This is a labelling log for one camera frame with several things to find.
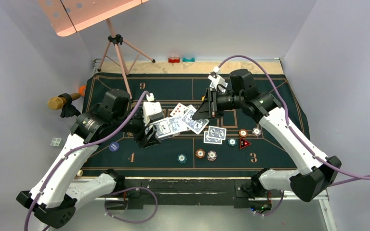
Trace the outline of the ace of spades card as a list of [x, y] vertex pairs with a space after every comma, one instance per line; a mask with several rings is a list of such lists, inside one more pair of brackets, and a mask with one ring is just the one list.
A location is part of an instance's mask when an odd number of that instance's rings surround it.
[[189, 106], [187, 106], [186, 108], [187, 108], [187, 111], [192, 111], [192, 112], [196, 112], [197, 111], [197, 109], [193, 105], [191, 105], [191, 104]]

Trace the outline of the blue playing card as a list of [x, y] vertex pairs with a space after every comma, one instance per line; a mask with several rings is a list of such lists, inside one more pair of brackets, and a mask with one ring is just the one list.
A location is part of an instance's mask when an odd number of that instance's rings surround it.
[[196, 110], [188, 109], [181, 118], [181, 122], [184, 123], [191, 131], [196, 134], [200, 134], [205, 127], [208, 125], [209, 120], [207, 119], [196, 119], [194, 120], [192, 116], [195, 114]]
[[227, 132], [226, 128], [209, 126], [207, 137], [225, 140], [226, 139], [226, 132]]
[[208, 144], [218, 144], [221, 145], [223, 140], [219, 138], [210, 138], [208, 137], [208, 131], [204, 131], [204, 137], [203, 137], [203, 142], [208, 143]]

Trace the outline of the blue white card deck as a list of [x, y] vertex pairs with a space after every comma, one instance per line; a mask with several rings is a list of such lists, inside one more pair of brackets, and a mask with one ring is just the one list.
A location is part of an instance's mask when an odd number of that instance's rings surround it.
[[177, 116], [152, 122], [145, 129], [145, 132], [147, 138], [156, 138], [162, 141], [189, 130], [188, 126], [181, 121], [181, 117]]

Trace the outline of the purple small blind button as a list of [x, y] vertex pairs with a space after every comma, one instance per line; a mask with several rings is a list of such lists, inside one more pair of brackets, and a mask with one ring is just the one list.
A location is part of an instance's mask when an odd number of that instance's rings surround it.
[[119, 147], [120, 147], [119, 143], [115, 141], [110, 143], [108, 148], [111, 152], [116, 152], [119, 149]]

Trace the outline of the black red all-in triangle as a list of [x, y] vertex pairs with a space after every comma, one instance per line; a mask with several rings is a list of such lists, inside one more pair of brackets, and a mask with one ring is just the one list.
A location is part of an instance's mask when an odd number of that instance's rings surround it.
[[242, 150], [246, 147], [251, 146], [251, 143], [247, 141], [244, 137], [239, 138], [239, 149]]

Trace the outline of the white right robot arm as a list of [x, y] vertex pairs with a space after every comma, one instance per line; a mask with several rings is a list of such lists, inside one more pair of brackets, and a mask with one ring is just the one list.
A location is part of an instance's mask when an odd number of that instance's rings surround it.
[[304, 202], [310, 202], [336, 179], [341, 161], [328, 157], [317, 148], [290, 120], [282, 97], [259, 92], [253, 74], [247, 69], [232, 71], [231, 90], [215, 67], [209, 74], [211, 86], [193, 120], [221, 117], [224, 110], [240, 109], [268, 131], [287, 152], [297, 170], [276, 171], [264, 168], [251, 178], [249, 187], [241, 190], [250, 197], [262, 196], [269, 190], [293, 192]]

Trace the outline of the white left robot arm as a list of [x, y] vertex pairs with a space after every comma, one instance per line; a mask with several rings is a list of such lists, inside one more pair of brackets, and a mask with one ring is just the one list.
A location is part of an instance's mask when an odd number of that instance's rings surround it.
[[47, 227], [61, 228], [75, 212], [97, 197], [118, 197], [127, 191], [125, 178], [107, 169], [97, 178], [75, 188], [70, 184], [98, 147], [119, 132], [132, 133], [140, 147], [159, 144], [151, 122], [162, 118], [162, 107], [152, 93], [144, 91], [137, 103], [124, 90], [109, 90], [100, 103], [80, 114], [59, 156], [44, 177], [17, 201]]

